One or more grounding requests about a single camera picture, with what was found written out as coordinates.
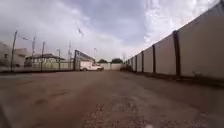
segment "utility pole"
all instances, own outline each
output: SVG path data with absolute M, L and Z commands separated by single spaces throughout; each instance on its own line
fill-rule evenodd
M 33 59 L 33 55 L 34 55 L 34 50 L 35 50 L 35 43 L 36 43 L 36 37 L 33 37 L 33 42 L 32 42 L 32 66 L 34 65 L 34 59 Z
M 43 42 L 43 47 L 42 47 L 41 65 L 40 65 L 41 72 L 43 71 L 44 46 L 45 46 L 45 42 Z
M 18 31 L 15 32 L 14 35 L 14 40 L 13 40 L 13 45 L 12 45 L 12 56 L 11 56 L 11 72 L 13 72 L 13 59 L 14 59 L 14 49 L 15 49 L 15 44 L 16 44 L 16 37 L 17 37 Z
M 95 52 L 95 63 L 96 63 L 97 49 L 96 49 L 96 48 L 94 48 L 93 50 L 94 50 L 94 52 Z
M 58 69 L 60 70 L 61 69 L 61 50 L 60 49 L 57 49 L 58 51 L 58 54 L 59 54 L 59 58 L 58 58 Z
M 69 42 L 69 48 L 68 48 L 68 59 L 69 59 L 69 68 L 71 68 L 71 56 L 72 56 L 72 53 L 71 53 L 71 48 L 72 48 L 72 45 L 71 45 L 71 42 Z

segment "wall pillar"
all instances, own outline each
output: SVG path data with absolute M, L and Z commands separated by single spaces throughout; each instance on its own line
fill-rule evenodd
M 145 72 L 144 71 L 144 51 L 142 51 L 142 73 Z
M 223 0 L 220 0 L 220 4 L 222 6 L 222 10 L 224 11 L 224 1 Z
M 135 56 L 135 72 L 138 72 L 138 60 L 137 60 L 137 55 Z
M 156 74 L 156 47 L 152 45 L 152 55 L 153 55 L 153 74 Z
M 176 58 L 176 76 L 181 76 L 181 56 L 180 56 L 180 42 L 178 31 L 173 32 L 175 58 Z
M 73 59 L 73 70 L 76 71 L 76 58 L 77 58 L 77 50 L 75 50 L 74 59 Z

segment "white cloud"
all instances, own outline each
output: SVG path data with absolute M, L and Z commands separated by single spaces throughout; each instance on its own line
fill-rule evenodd
M 152 45 L 216 4 L 218 0 L 146 0 L 146 42 Z
M 91 21 L 79 10 L 72 9 L 58 1 L 1 1 L 0 7 L 4 11 L 0 16 L 4 19 L 0 22 L 0 31 L 5 35 L 0 39 L 10 44 L 13 33 L 32 39 L 37 36 L 36 52 L 41 51 L 42 42 L 46 41 L 46 52 L 57 54 L 56 49 L 62 50 L 62 55 L 67 57 L 69 41 L 73 49 L 81 49 L 97 59 L 111 60 L 121 57 L 123 52 L 132 52 L 134 49 L 123 45 L 124 42 L 116 37 L 100 33 L 91 28 Z M 77 28 L 84 32 L 82 42 Z M 31 43 L 18 38 L 17 47 L 31 49 Z
M 13 34 L 18 30 L 20 35 L 29 39 L 37 36 L 36 52 L 39 53 L 42 42 L 46 41 L 46 52 L 57 54 L 56 50 L 60 48 L 62 55 L 67 57 L 69 42 L 72 42 L 73 49 L 81 49 L 97 59 L 110 61 L 114 57 L 122 57 L 123 53 L 129 58 L 198 16 L 214 1 L 154 0 L 150 4 L 148 0 L 146 43 L 128 45 L 115 35 L 98 31 L 91 24 L 93 19 L 61 0 L 0 0 L 0 40 L 12 44 Z M 77 28 L 84 32 L 83 42 Z M 31 49 L 31 43 L 21 39 L 17 40 L 18 46 Z

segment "sky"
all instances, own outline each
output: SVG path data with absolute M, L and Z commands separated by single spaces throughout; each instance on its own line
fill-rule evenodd
M 0 40 L 68 58 L 69 43 L 96 58 L 130 58 L 214 6 L 218 0 L 0 0 Z

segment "parking lot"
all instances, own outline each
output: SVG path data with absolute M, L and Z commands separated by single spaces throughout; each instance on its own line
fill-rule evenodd
M 222 96 L 220 88 L 115 71 L 0 76 L 12 128 L 223 127 Z

